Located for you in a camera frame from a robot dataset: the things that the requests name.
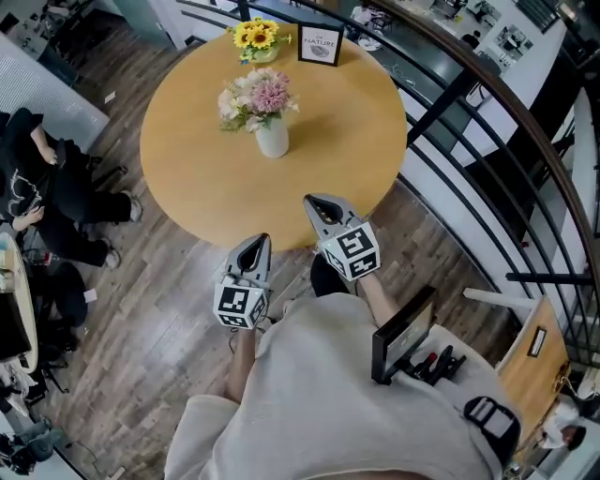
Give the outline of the person's grey sweatshirt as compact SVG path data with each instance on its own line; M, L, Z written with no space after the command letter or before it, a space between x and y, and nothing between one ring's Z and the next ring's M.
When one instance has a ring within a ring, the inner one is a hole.
M412 474L426 480L500 480L462 417L490 397L514 414L494 368L439 325L417 360L448 345L467 357L452 380L404 372L371 379L375 324L343 293L303 298L262 337L240 404L192 397L175 431L165 480L327 480Z

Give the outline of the black bag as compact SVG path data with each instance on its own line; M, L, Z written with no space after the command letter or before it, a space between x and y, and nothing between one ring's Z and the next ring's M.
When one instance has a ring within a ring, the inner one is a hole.
M86 289L76 266L60 263L49 276L48 292L63 320L71 321L75 328L84 325L88 315Z

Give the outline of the sunflower arrangement in pot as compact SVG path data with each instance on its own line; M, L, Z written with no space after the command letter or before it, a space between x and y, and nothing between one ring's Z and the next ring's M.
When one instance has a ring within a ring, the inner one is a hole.
M275 61L281 45L292 43L291 35L282 36L279 25L272 20L255 17L235 27L227 27L233 44L240 51L241 64L267 64Z

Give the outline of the black monitor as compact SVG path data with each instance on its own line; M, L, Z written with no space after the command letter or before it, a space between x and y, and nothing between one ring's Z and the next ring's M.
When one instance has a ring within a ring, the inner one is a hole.
M13 293L0 293L0 362L31 350Z

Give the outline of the pink and white flowers bunch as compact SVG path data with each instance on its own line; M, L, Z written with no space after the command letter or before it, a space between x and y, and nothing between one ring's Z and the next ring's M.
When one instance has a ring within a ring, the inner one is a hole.
M230 82L217 98L220 127L224 131L256 132L269 129L284 113L299 112L289 91L289 78L270 67L254 68Z

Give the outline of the black clamp mount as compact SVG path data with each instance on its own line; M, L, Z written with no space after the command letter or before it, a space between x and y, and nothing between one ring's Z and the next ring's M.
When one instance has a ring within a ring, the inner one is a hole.
M454 356L454 347L448 345L441 353L431 352L425 360L413 366L409 364L405 369L405 373L411 378L435 385L440 379L452 380L467 357Z

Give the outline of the black railing with wooden handrail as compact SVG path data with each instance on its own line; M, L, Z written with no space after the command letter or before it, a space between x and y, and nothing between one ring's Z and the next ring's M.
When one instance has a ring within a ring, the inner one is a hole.
M400 179L505 294L547 295L568 356L600 368L600 197L587 98L554 134L483 56L394 0L175 0L193 36L258 16L337 29L384 68L408 121Z

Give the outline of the person's right forearm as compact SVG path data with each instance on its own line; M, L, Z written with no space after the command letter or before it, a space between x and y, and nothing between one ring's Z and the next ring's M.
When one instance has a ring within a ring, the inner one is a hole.
M378 327L384 326L398 312L398 305L385 292L374 273L359 278L358 283L364 290L375 324Z

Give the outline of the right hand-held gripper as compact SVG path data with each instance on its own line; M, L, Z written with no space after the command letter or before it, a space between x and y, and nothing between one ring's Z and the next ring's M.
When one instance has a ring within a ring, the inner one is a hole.
M321 254L342 277L354 281L380 268L380 247L369 222L344 227L327 238L330 221L358 218L348 201L339 196L312 193L304 197L303 205L321 240L318 244Z

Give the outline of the small black framed sign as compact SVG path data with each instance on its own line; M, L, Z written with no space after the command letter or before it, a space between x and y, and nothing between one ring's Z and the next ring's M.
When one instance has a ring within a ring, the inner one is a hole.
M532 342L530 344L530 348L527 352L527 355L533 358L536 358L541 352L544 342L547 336L547 329L541 326L537 326L534 332Z

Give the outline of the person's left forearm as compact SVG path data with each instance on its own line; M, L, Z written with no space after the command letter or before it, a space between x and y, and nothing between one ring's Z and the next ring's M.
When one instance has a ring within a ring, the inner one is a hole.
M241 403L249 373L256 359L256 331L243 329L234 336L232 361L225 382L224 396Z

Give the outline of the white ribbed vase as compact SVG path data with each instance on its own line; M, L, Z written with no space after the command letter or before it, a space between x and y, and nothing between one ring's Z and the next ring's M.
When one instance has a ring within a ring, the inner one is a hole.
M268 126L261 126L255 131L255 138L267 158L281 158L289 150L289 132L280 118L272 118Z

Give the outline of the white oval table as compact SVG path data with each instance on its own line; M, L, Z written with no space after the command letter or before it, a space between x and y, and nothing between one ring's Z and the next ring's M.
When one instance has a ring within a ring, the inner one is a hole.
M22 355L22 370L33 373L38 367L38 333L36 316L32 302L23 256L15 239L8 232L0 232L0 252L12 257L8 262L16 278L15 299L21 314L24 332L30 343L30 350Z

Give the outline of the white plank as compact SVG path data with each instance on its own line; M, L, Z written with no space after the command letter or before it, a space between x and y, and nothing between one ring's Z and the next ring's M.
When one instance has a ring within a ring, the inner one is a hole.
M474 288L466 288L463 291L463 296L474 301L511 309L532 310L537 305L535 299L515 297L503 293L489 292Z

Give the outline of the black framed picture sign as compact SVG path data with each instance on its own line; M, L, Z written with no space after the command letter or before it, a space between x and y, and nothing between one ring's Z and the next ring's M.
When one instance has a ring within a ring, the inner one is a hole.
M300 22L297 25L298 60L336 67L344 39L343 28L325 23Z

